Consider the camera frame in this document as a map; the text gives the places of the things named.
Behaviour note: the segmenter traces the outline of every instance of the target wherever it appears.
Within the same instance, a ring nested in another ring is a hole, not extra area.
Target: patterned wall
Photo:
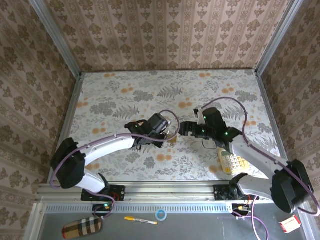
[[[44,0],[83,72],[255,68],[288,0]]]
[[[0,239],[22,239],[74,78],[27,0],[0,1]]]
[[[288,157],[304,163],[320,201],[319,0],[304,1],[262,79]]]

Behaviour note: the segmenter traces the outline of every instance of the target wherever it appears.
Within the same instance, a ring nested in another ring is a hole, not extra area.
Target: table surface
[[[256,205],[255,216],[267,226],[270,240],[305,240],[303,226],[284,233],[279,225],[290,217],[273,203]],[[65,224],[91,217],[85,213],[45,214],[38,240],[63,240]],[[168,214],[165,221],[152,225],[124,220],[127,214],[113,214],[102,222],[101,231],[79,240],[255,240],[251,220],[236,220],[231,214]],[[156,221],[155,214],[137,214],[135,218]],[[266,239],[263,226],[255,223],[259,237]]]
[[[124,125],[168,109],[181,122],[197,119],[194,109],[228,96],[246,107],[246,134],[273,154],[280,155],[267,110],[253,70],[188,70],[85,73],[70,136],[76,141],[99,139],[124,129]],[[229,127],[242,129],[244,113],[237,103],[221,100],[217,107]],[[177,127],[173,116],[166,114]],[[163,147],[143,146],[114,152],[87,166],[108,181],[206,181],[230,180],[222,171],[213,141],[178,136]],[[250,165],[248,173],[266,176]]]

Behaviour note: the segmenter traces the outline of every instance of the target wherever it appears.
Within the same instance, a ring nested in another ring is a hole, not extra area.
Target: wire
[[[63,166],[63,164],[67,161],[67,159],[69,159],[73,154],[81,151],[81,150],[84,150],[84,149],[88,149],[90,147],[94,147],[94,146],[97,146],[101,143],[104,143],[106,141],[110,141],[110,140],[113,140],[113,139],[116,139],[116,138],[119,138],[119,137],[138,137],[138,138],[143,138],[143,139],[147,139],[147,140],[151,140],[151,141],[154,141],[154,142],[160,142],[160,143],[164,143],[164,142],[167,142],[167,141],[171,141],[173,140],[179,133],[179,130],[180,130],[180,120],[178,118],[178,116],[171,110],[162,110],[161,112],[159,112],[160,114],[161,113],[164,113],[164,112],[167,112],[167,113],[171,113],[176,121],[177,121],[177,129],[174,133],[174,135],[170,138],[167,138],[167,139],[157,139],[157,138],[152,138],[152,137],[148,137],[148,136],[145,136],[145,135],[140,135],[140,134],[132,134],[132,133],[121,133],[121,134],[115,134],[115,135],[111,135],[111,136],[107,136],[107,137],[104,137],[104,138],[101,138],[99,140],[96,140],[96,141],[93,141],[89,144],[86,144],[86,145],[83,145],[81,147],[78,147],[77,149],[71,151],[67,156],[64,157],[64,159],[62,159],[62,161],[58,164],[58,166],[56,167],[56,169],[54,170],[53,172],[53,175],[52,175],[52,178],[50,180],[50,186],[51,188],[53,189],[59,189],[61,186],[55,186],[54,185],[54,179],[57,175],[57,173],[59,172],[60,168]],[[99,194],[99,193],[95,193],[95,192],[92,192],[92,191],[89,191],[86,189],[86,191],[93,195],[93,196],[97,196],[97,197],[103,197],[103,198],[107,198],[107,199],[110,199],[112,200],[112,209],[109,211],[109,213],[107,213],[105,216],[104,216],[104,219],[109,217],[110,214],[113,212],[115,206],[116,206],[116,202],[115,202],[115,199],[111,196],[108,196],[108,195],[105,195],[105,194]]]
[[[253,231],[254,231],[254,234],[255,234],[256,238],[258,240],[261,240],[260,237],[258,236],[258,233],[257,233],[257,230],[256,230],[256,226],[255,226],[255,219],[254,219],[254,210],[255,210],[255,203],[256,203],[257,198],[258,198],[258,196],[255,196],[254,199],[253,199],[253,202],[252,202],[251,222],[252,222],[252,228],[253,228]]]
[[[244,207],[248,206],[250,201],[251,201],[251,197],[250,197],[250,195],[248,195],[248,203],[246,205],[244,205]]]
[[[215,148],[208,148],[208,147],[205,147],[205,144],[204,144],[204,138],[202,139],[202,146],[205,148],[205,149],[209,149],[209,150],[216,150],[218,147],[215,146]]]
[[[253,209],[252,209],[252,212],[251,212],[251,216],[242,216],[241,214],[237,213],[236,211],[233,212],[233,214],[237,215],[239,218],[244,218],[244,219],[248,219],[248,218],[251,218],[252,222],[253,220],[257,220],[258,222],[260,222],[262,224],[262,226],[264,227],[264,230],[265,230],[265,233],[266,233],[266,237],[265,237],[265,240],[269,240],[269,231],[268,231],[268,228],[266,226],[266,224],[258,217],[256,216],[253,216]],[[254,230],[254,234],[256,236],[256,238],[258,240],[261,240],[257,234],[257,231],[256,231],[256,228],[253,229]]]
[[[105,194],[95,193],[95,192],[92,192],[92,191],[87,190],[87,189],[86,189],[86,191],[87,191],[88,193],[90,193],[91,195],[93,195],[93,196],[107,198],[107,199],[110,199],[110,200],[112,201],[112,208],[111,208],[111,210],[110,210],[105,216],[103,216],[103,219],[106,219],[107,217],[109,217],[110,214],[111,214],[111,213],[114,211],[114,209],[115,209],[115,206],[116,206],[116,201],[115,201],[115,199],[114,199],[113,197],[111,197],[111,196],[108,196],[108,195],[105,195]],[[96,215],[98,209],[99,209],[99,208],[96,208],[96,209],[94,210],[94,212],[93,212],[93,215],[94,215],[94,216]]]
[[[118,194],[118,193],[112,192],[112,197],[114,198],[114,200],[117,199],[117,201],[116,201],[117,203],[119,202],[120,197],[119,197],[119,194]]]
[[[282,167],[285,171],[287,171],[287,173],[289,173],[303,188],[304,190],[311,196],[312,200],[314,201],[314,204],[317,208],[316,212],[311,212],[311,211],[308,211],[308,210],[305,210],[301,207],[298,207],[298,209],[301,211],[301,212],[304,212],[306,214],[310,214],[310,215],[313,215],[313,216],[319,216],[320,215],[320,205],[319,205],[319,202],[318,200],[316,199],[316,196],[313,194],[313,192],[311,191],[311,189],[309,188],[309,186],[307,186],[294,172],[292,172],[287,166],[285,166],[283,163],[277,161],[276,159],[274,159],[272,156],[269,156],[268,154],[264,153],[263,151],[259,150],[258,148],[256,148],[255,146],[251,145],[247,136],[246,136],[246,133],[245,133],[245,127],[246,127],[246,124],[247,124],[247,121],[248,121],[248,112],[246,111],[246,108],[245,106],[240,102],[238,101],[237,99],[233,98],[233,97],[229,97],[229,96],[222,96],[222,97],[218,97],[214,100],[212,100],[211,102],[207,103],[206,105],[204,105],[202,107],[202,109],[204,109],[205,107],[209,106],[210,104],[212,104],[213,102],[215,101],[218,101],[218,100],[221,100],[221,99],[229,99],[229,100],[232,100],[232,101],[235,101],[236,103],[238,103],[241,108],[243,109],[244,111],[244,116],[245,116],[245,119],[244,119],[244,123],[243,123],[243,126],[242,126],[242,135],[243,135],[243,139],[244,141],[248,144],[249,147],[251,147],[253,150],[255,150],[256,152],[260,153],[261,155],[265,156],[266,158],[270,159],[271,161],[273,161],[275,164],[278,164],[280,167]]]

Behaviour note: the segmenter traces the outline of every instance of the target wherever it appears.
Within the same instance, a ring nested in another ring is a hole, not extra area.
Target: plaid pouch
[[[66,224],[62,229],[64,239],[74,239],[100,231],[102,219],[97,216],[88,217]]]

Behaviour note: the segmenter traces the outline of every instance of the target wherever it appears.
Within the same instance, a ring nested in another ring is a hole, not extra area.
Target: black cable
[[[208,149],[208,150],[216,150],[218,147],[217,145],[215,146],[215,148],[208,148],[208,147],[205,147],[205,144],[204,144],[204,138],[202,139],[202,146],[205,148],[205,149]]]

